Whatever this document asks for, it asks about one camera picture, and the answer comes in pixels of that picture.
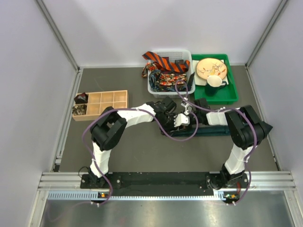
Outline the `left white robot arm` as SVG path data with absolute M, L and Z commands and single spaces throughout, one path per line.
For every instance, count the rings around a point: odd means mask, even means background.
M 124 130 L 144 122 L 158 120 L 166 133 L 178 130 L 190 124 L 190 118 L 185 113 L 175 113 L 177 104 L 169 97 L 162 101 L 147 102 L 139 107 L 115 111 L 108 107 L 100 118 L 90 128 L 93 142 L 94 159 L 89 167 L 91 182 L 96 187 L 103 187 L 107 183 L 108 162 L 111 150 L 120 141 Z

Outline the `dark teal necktie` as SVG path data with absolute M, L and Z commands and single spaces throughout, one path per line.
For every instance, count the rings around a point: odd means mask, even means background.
M 195 127 L 193 126 L 180 126 L 175 130 L 167 131 L 172 137 L 189 137 L 195 131 Z M 236 135 L 236 131 L 234 130 L 230 133 L 230 129 L 228 126 L 205 126 L 199 127 L 195 136 L 196 137 L 206 137 L 206 136 L 230 136 Z

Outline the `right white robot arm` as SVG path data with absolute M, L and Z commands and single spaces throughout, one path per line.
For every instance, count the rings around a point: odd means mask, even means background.
M 202 115 L 204 125 L 229 128 L 233 141 L 231 153 L 223 164 L 220 175 L 211 177 L 209 185 L 214 189 L 234 186 L 242 178 L 250 155 L 271 132 L 273 126 L 261 120 L 251 105 L 212 110 L 207 100 L 200 98 L 192 106 Z

